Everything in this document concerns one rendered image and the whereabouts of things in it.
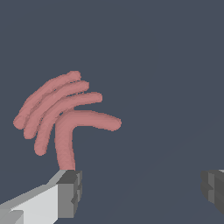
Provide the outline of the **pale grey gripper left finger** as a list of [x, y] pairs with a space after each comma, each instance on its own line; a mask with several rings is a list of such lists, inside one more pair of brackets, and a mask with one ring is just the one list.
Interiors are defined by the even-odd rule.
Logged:
[[73, 218], [82, 195], [82, 171], [60, 170], [38, 186], [0, 205], [0, 224], [54, 224]]

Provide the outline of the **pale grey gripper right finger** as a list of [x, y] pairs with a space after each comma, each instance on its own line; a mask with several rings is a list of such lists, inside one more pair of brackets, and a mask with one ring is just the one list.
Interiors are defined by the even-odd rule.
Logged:
[[202, 171], [200, 178], [203, 196], [224, 214], [224, 170]]

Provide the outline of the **pink curved tube cluster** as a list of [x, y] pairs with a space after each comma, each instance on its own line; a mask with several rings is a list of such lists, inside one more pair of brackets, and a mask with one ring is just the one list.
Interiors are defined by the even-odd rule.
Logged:
[[34, 150], [46, 154], [50, 135], [55, 133], [55, 149], [61, 170], [75, 168], [73, 130], [79, 126], [115, 131], [122, 121], [112, 115], [92, 110], [77, 110], [80, 105], [102, 101], [102, 94], [88, 92], [89, 83], [81, 73], [71, 71], [50, 79], [24, 102], [15, 117], [14, 126], [24, 132], [24, 138], [34, 139]]

